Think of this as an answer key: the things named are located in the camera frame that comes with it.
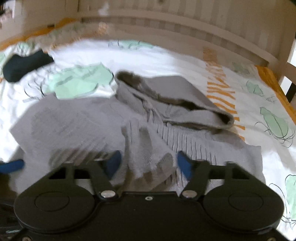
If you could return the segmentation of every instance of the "orange fabric edge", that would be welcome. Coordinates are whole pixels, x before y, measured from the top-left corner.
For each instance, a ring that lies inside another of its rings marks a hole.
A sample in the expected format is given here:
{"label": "orange fabric edge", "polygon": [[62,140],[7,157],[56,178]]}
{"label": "orange fabric edge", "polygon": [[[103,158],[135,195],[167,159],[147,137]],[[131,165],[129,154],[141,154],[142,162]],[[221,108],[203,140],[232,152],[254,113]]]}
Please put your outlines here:
{"label": "orange fabric edge", "polygon": [[262,67],[259,65],[255,65],[255,66],[258,70],[258,74],[259,74],[260,78],[269,87],[271,87],[274,90],[277,98],[280,100],[281,104],[286,109],[287,113],[289,114],[289,116],[293,120],[294,124],[296,125],[296,111],[291,106],[291,104],[288,102],[288,100],[287,100],[283,90],[279,86],[279,83],[277,82],[277,79],[276,79],[274,73],[272,72],[272,70],[267,67]]}
{"label": "orange fabric edge", "polygon": [[15,37],[13,39],[7,40],[7,41],[5,41],[5,42],[3,42],[1,44],[0,51],[8,48],[10,45],[16,44],[16,43],[21,42],[21,41],[26,41],[30,37],[33,37],[33,36],[37,37],[37,36],[40,36],[40,35],[48,34],[49,32],[51,32],[54,29],[61,28],[61,27],[65,26],[65,25],[67,25],[69,23],[72,23],[72,22],[75,22],[75,21],[78,21],[78,19],[64,18],[59,23],[57,23],[55,27],[42,28],[42,29],[39,29],[39,30],[32,31],[32,32],[30,32],[28,34],[25,34],[23,36]]}

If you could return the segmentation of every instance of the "metal bolt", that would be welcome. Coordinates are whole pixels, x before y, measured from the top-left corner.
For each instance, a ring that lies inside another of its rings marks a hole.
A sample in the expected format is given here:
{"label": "metal bolt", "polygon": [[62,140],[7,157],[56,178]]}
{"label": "metal bolt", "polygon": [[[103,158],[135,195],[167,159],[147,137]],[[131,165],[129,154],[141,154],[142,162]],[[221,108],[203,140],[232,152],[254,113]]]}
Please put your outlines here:
{"label": "metal bolt", "polygon": [[145,200],[147,200],[147,201],[151,201],[151,200],[153,200],[153,197],[151,197],[151,196],[147,196],[147,197],[145,197]]}
{"label": "metal bolt", "polygon": [[111,198],[111,197],[115,197],[116,193],[112,190],[105,190],[101,192],[101,195],[104,198]]}
{"label": "metal bolt", "polygon": [[32,239],[29,238],[29,237],[23,237],[23,238],[22,238],[22,241],[32,241]]}
{"label": "metal bolt", "polygon": [[195,198],[197,196],[197,193],[192,190],[186,190],[186,191],[182,192],[182,195],[185,198]]}

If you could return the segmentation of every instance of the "knit sweater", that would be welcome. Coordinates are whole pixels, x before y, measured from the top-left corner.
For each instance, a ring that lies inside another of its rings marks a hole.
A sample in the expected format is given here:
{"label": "knit sweater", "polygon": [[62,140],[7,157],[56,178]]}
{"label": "knit sweater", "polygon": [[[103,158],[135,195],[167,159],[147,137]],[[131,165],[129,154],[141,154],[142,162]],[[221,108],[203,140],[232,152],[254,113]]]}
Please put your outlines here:
{"label": "knit sweater", "polygon": [[[120,150],[111,180],[129,191],[180,191],[187,183],[176,152],[213,165],[233,161],[264,181],[261,148],[227,131],[234,119],[180,76],[144,78],[120,72],[115,97],[58,100],[49,95],[11,129],[25,169],[15,176],[23,191],[61,163],[92,161]],[[209,189],[219,183],[211,182]]]}

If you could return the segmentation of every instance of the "bed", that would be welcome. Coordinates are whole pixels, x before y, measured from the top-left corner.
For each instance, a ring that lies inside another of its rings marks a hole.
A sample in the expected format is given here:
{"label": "bed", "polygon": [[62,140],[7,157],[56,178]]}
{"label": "bed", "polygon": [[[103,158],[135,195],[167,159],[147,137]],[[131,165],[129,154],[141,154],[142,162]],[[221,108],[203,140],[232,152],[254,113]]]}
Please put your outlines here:
{"label": "bed", "polygon": [[[1,67],[12,53],[29,55],[40,47],[54,63],[16,84],[1,82],[2,161],[17,158],[9,129],[31,105],[47,92],[69,98],[54,84],[69,69],[99,63],[86,71],[111,83],[70,98],[112,96],[112,78],[121,69],[146,77],[180,75],[234,116],[232,132],[261,146],[265,183],[285,204],[278,230],[296,238],[296,114],[279,86],[284,76],[296,83],[289,63],[296,7],[290,1],[24,0],[14,11],[0,29]],[[17,175],[10,188],[20,193],[29,182]]]}

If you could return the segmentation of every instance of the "wooden bed frame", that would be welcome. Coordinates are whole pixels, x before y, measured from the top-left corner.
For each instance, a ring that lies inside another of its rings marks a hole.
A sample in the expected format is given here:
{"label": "wooden bed frame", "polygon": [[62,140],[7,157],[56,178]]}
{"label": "wooden bed frame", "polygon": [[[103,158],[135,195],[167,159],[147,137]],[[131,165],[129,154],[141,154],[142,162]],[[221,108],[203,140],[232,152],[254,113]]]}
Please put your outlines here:
{"label": "wooden bed frame", "polygon": [[72,17],[101,19],[135,33],[154,32],[190,45],[268,66],[281,83],[296,84],[289,63],[296,6],[289,0],[15,0],[14,19],[2,24],[0,42]]}

